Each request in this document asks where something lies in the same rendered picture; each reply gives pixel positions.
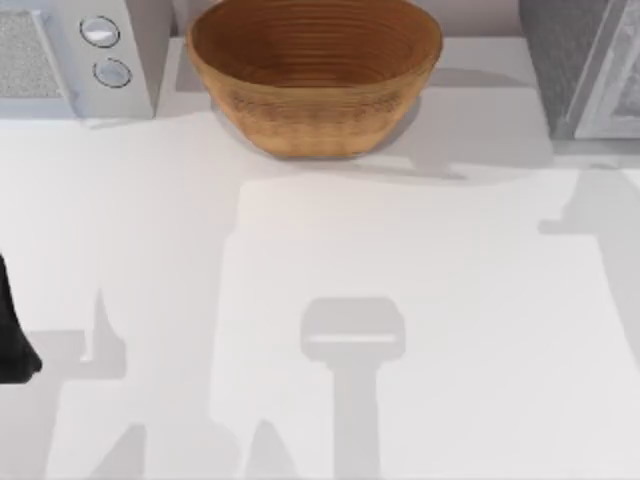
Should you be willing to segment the pale microwave oven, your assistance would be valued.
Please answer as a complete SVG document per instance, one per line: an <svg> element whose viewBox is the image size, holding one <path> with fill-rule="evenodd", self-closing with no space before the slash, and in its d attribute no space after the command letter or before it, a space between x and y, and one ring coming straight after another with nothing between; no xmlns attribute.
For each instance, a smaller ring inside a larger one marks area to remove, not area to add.
<svg viewBox="0 0 640 480"><path fill-rule="evenodd" d="M79 31L104 16L120 30L112 48ZM174 24L172 0L0 0L0 119L150 119L155 115ZM132 81L111 89L93 76L106 58Z"/></svg>

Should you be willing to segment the brown woven basket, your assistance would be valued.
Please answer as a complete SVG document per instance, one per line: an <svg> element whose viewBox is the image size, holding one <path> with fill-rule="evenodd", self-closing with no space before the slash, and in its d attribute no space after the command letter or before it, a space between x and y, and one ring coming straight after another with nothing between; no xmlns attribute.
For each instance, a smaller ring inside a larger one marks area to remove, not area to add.
<svg viewBox="0 0 640 480"><path fill-rule="evenodd" d="M186 33L208 94L276 157L373 150L406 116L443 50L412 0L217 0Z"/></svg>

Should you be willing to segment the round microwave knob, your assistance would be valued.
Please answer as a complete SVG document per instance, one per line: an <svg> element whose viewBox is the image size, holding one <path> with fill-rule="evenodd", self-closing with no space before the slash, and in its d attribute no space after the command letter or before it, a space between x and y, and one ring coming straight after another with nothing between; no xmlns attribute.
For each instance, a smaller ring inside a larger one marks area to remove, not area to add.
<svg viewBox="0 0 640 480"><path fill-rule="evenodd" d="M122 61L106 58L92 66L94 78L103 86L111 89L126 87L132 81L132 72Z"/></svg>
<svg viewBox="0 0 640 480"><path fill-rule="evenodd" d="M112 48L120 40L119 27L113 20L104 16L82 19L79 31L82 38L96 48Z"/></svg>

